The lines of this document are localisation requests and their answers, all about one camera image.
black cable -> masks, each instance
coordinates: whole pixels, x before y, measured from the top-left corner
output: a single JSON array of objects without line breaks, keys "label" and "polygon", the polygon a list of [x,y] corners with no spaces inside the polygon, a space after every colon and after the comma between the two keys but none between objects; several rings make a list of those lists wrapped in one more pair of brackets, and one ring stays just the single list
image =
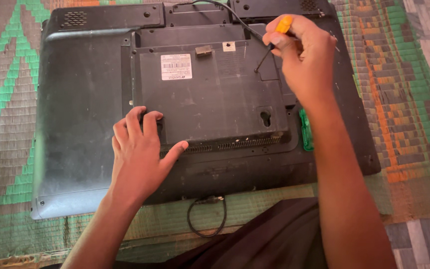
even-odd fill
[{"label": "black cable", "polygon": [[174,6],[176,6],[176,5],[192,5],[192,4],[197,3],[197,2],[213,3],[213,4],[220,5],[220,6],[224,7],[224,8],[226,8],[240,22],[240,24],[242,25],[243,28],[247,29],[256,38],[258,38],[259,40],[263,41],[263,36],[261,36],[261,34],[257,33],[254,29],[250,28],[250,26],[248,26],[246,23],[244,23],[242,21],[242,19],[238,15],[236,15],[235,11],[233,11],[233,9],[231,9],[229,6],[227,6],[224,3],[220,3],[220,2],[217,2],[217,1],[214,1],[214,0],[195,0],[193,2],[175,4]]},{"label": "black cable", "polygon": [[[209,203],[217,203],[218,201],[222,200],[223,202],[223,221],[222,224],[220,224],[220,227],[218,227],[218,229],[211,235],[203,235],[201,233],[199,233],[193,226],[192,223],[190,222],[190,211],[192,210],[192,207],[194,207],[194,205],[196,204],[209,204]],[[223,196],[219,196],[219,197],[215,197],[215,196],[209,196],[206,198],[201,198],[201,199],[196,199],[189,207],[188,207],[188,211],[187,211],[187,222],[188,222],[188,227],[190,227],[190,230],[192,230],[192,232],[194,232],[196,235],[200,236],[200,237],[213,237],[215,235],[218,235],[218,233],[222,230],[223,226],[225,225],[225,221],[226,221],[226,203],[225,203],[225,198]]]}]

yellow screwdriver handle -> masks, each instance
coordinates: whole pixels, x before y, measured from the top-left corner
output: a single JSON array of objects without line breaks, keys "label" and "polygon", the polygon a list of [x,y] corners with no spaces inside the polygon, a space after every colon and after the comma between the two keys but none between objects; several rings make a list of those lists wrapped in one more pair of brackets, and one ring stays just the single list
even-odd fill
[{"label": "yellow screwdriver handle", "polygon": [[290,29],[292,22],[293,22],[293,17],[284,16],[283,19],[281,19],[281,21],[278,22],[275,32],[286,34],[286,32],[288,32],[288,30]]}]

barcode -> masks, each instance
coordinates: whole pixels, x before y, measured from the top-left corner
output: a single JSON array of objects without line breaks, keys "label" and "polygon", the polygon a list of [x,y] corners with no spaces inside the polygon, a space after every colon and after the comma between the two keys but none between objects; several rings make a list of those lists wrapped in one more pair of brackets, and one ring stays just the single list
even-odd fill
[{"label": "barcode", "polygon": [[163,68],[170,68],[170,67],[189,67],[190,63],[176,63],[176,64],[164,64]]}]

screwdriver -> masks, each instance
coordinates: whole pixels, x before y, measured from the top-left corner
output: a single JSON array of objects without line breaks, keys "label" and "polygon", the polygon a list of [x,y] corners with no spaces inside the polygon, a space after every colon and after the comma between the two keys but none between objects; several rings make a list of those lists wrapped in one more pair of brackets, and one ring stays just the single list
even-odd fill
[{"label": "screwdriver", "polygon": [[[286,34],[290,29],[292,22],[293,22],[293,18],[291,16],[284,16],[283,19],[281,19],[281,21],[278,22],[278,25],[275,28],[275,32]],[[268,51],[265,54],[265,56],[261,59],[261,62],[258,64],[257,68],[255,68],[254,70],[255,73],[258,73],[258,69],[260,68],[261,64],[268,56],[268,54],[275,48],[275,45],[272,42],[270,42],[267,47],[268,47]]]}]

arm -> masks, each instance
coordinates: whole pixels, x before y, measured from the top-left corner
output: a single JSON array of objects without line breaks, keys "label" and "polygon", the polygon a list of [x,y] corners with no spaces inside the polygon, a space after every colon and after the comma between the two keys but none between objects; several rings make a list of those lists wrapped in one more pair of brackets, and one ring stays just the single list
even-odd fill
[{"label": "arm", "polygon": [[336,39],[303,16],[291,30],[302,40],[274,33],[281,17],[267,25],[265,44],[283,59],[283,74],[306,110],[313,132],[323,247],[330,268],[396,268],[389,239],[344,126],[332,92]]},{"label": "arm", "polygon": [[142,203],[160,186],[188,143],[174,145],[160,160],[156,120],[162,114],[140,114],[145,107],[134,107],[114,125],[112,137],[114,168],[112,182],[99,208],[84,229],[62,268],[111,268],[127,229]]}]

